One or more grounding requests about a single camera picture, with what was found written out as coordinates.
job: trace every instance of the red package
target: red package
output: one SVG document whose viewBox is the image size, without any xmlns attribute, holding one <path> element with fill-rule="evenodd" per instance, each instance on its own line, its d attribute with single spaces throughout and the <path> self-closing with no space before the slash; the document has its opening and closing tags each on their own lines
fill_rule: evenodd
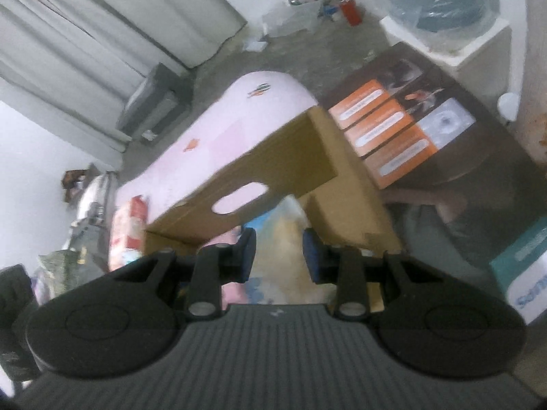
<svg viewBox="0 0 547 410">
<path fill-rule="evenodd" d="M 116 211 L 110 233 L 110 271 L 142 257 L 147 217 L 148 205 L 140 195 Z"/>
<path fill-rule="evenodd" d="M 342 13 L 346 17 L 350 26 L 357 26 L 363 22 L 363 19 L 357 9 L 357 3 L 355 0 L 336 0 Z"/>
</svg>

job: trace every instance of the cardboard box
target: cardboard box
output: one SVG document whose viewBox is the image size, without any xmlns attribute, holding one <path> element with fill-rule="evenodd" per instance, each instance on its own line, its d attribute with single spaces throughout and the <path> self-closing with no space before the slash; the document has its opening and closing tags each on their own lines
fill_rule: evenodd
<svg viewBox="0 0 547 410">
<path fill-rule="evenodd" d="M 251 182 L 268 191 L 229 214 L 213 206 Z M 376 254 L 400 243 L 361 160 L 329 114 L 309 109 L 268 136 L 251 152 L 224 167 L 146 231 L 146 254 L 169 246 L 181 254 L 272 209 L 293 194 L 314 229 L 332 244 L 367 248 Z"/>
</svg>

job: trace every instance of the gray ribbed surface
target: gray ribbed surface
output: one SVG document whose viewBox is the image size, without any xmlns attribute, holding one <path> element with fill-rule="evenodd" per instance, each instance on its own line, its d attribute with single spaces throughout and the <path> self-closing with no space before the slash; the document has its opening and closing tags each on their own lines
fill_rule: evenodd
<svg viewBox="0 0 547 410">
<path fill-rule="evenodd" d="M 322 305 L 233 305 L 215 322 L 190 325 L 144 370 L 104 381 L 47 373 L 18 403 L 24 410 L 515 410 L 539 400 L 508 374 L 451 382 L 408 370 L 364 325 L 341 323 Z"/>
</svg>

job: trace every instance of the fire extinguisher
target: fire extinguisher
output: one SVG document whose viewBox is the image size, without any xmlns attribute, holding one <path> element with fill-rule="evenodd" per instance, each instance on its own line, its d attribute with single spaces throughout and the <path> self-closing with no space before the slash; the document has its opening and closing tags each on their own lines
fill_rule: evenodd
<svg viewBox="0 0 547 410">
<path fill-rule="evenodd" d="M 363 22 L 355 0 L 336 0 L 350 26 L 357 26 Z"/>
</svg>

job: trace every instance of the gray vent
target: gray vent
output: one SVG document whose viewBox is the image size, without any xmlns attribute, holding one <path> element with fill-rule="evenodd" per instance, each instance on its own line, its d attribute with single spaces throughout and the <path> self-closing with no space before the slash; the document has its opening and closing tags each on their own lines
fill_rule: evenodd
<svg viewBox="0 0 547 410">
<path fill-rule="evenodd" d="M 134 140 L 154 142 L 181 116 L 188 116 L 194 81 L 156 66 L 130 97 L 116 127 Z"/>
</svg>

